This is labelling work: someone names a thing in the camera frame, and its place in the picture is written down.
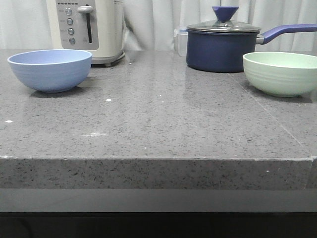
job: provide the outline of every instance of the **saucepan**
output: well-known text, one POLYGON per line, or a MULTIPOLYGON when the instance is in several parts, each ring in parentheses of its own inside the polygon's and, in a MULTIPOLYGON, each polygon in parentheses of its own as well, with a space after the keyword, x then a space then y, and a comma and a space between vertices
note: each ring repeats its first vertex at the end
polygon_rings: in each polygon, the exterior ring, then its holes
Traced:
POLYGON ((218 20, 187 26, 187 64, 209 72, 242 72, 242 56, 283 33, 314 32, 317 24, 282 25, 265 33, 260 27, 230 20, 237 6, 212 7, 218 20))

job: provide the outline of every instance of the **lid knob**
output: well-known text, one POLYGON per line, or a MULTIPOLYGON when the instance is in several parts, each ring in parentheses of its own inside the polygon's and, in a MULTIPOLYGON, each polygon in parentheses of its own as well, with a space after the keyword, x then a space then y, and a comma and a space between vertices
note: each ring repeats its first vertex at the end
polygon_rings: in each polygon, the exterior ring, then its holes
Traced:
POLYGON ((229 21, 238 10, 238 6, 213 6, 217 18, 221 22, 229 21))

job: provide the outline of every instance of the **bowl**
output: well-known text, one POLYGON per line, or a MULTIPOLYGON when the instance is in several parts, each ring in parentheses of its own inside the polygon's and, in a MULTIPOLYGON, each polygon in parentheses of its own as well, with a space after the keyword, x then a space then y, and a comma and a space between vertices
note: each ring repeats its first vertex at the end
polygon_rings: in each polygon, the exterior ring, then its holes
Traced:
POLYGON ((70 90, 87 78, 92 54, 82 50, 42 50, 13 55, 7 61, 24 85, 57 93, 70 90))
POLYGON ((277 97, 294 97, 317 88, 317 57, 285 52, 253 52, 243 55, 248 81, 277 97))

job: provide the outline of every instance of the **speckled stone surface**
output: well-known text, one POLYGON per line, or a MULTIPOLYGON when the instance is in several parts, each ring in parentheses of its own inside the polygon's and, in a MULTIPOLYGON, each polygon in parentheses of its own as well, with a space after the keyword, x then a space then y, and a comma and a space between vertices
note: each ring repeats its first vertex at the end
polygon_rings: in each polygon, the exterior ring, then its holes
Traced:
POLYGON ((0 51, 1 188, 307 186, 315 104, 257 94, 243 73, 194 70, 174 52, 128 52, 45 94, 14 77, 16 52, 0 51))

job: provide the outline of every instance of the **toaster lever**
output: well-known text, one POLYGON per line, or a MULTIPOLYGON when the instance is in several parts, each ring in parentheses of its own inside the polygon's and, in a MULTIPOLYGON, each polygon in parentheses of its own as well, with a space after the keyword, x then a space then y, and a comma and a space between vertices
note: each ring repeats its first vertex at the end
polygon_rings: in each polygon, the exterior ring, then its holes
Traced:
POLYGON ((77 8, 77 12, 81 14, 89 14, 89 13, 92 13, 93 11, 94 11, 94 8, 92 6, 80 6, 79 8, 77 8))

